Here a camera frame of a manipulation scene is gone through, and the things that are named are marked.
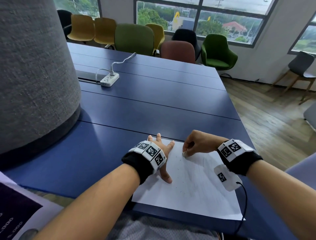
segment black chair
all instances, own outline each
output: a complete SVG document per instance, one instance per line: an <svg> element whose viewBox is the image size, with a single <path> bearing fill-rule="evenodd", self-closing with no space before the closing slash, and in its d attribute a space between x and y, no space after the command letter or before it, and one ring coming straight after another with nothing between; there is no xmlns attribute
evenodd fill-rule
<svg viewBox="0 0 316 240"><path fill-rule="evenodd" d="M201 46L198 44L197 35L195 34L194 31L189 30L189 29L180 28L180 29L176 30L176 32L172 36L171 40L184 41L184 42L191 43L194 47L195 60L197 60L198 57L200 56Z"/></svg>
<svg viewBox="0 0 316 240"><path fill-rule="evenodd" d="M61 26L63 28L66 39L67 35L71 32L71 15L72 13L67 10L57 10Z"/></svg>
<svg viewBox="0 0 316 240"><path fill-rule="evenodd" d="M306 52L299 52L298 55L288 64L289 70L282 74L272 85L274 86L276 83L278 83L281 79L283 79L286 75L290 75L292 77L295 77L294 81L281 93L283 95L287 90L289 90L293 85L298 81L309 81L309 85L301 99L301 101L304 100L305 96L309 92L311 86L313 85L316 76L308 73L306 70L312 65L314 62L314 56L311 54L308 54Z"/></svg>

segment red roof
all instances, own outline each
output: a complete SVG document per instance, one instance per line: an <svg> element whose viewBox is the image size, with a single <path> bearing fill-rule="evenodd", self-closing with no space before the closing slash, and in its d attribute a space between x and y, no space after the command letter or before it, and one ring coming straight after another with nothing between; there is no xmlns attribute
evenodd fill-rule
<svg viewBox="0 0 316 240"><path fill-rule="evenodd" d="M245 28L243 25L240 25L238 22L228 22L223 24L223 28L227 27L235 27L236 31L238 32L247 32L247 28Z"/></svg>

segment yellow sign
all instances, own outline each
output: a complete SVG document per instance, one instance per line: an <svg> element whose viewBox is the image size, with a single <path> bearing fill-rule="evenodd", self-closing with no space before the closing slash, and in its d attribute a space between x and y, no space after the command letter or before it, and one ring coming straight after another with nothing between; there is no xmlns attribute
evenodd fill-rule
<svg viewBox="0 0 316 240"><path fill-rule="evenodd" d="M180 13L176 12L176 14L174 15L173 22L177 23L178 22L177 18L179 18L179 17L180 17Z"/></svg>

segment wooden floor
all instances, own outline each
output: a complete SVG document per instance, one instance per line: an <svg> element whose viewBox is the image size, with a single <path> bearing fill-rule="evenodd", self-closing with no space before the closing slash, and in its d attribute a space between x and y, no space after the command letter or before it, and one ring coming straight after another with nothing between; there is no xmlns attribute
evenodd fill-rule
<svg viewBox="0 0 316 240"><path fill-rule="evenodd" d="M303 91L244 83L222 78L229 96L255 146L265 161L286 170L316 152L316 133L303 119L315 102L298 105Z"/></svg>

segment hand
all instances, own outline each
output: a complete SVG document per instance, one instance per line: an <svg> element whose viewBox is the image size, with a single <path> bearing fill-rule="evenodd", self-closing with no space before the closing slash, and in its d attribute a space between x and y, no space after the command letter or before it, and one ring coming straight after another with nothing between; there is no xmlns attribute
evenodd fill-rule
<svg viewBox="0 0 316 240"><path fill-rule="evenodd" d="M155 143L158 147L160 147L163 150L163 153L165 154L167 161L168 161L168 156L169 156L169 153L174 146L174 141L171 141L171 143L169 143L167 146L164 145L161 142L161 134L160 133L157 134L156 141L153 141L153 137L151 135L148 136L148 141L151 141L151 142ZM172 179L171 179L170 175L167 173L166 166L167 166L167 162L159 169L160 176L165 182L172 183Z"/></svg>
<svg viewBox="0 0 316 240"><path fill-rule="evenodd" d="M185 157L190 157L195 153L210 153L216 151L227 140L224 137L193 130L185 140L182 152L186 152Z"/></svg>

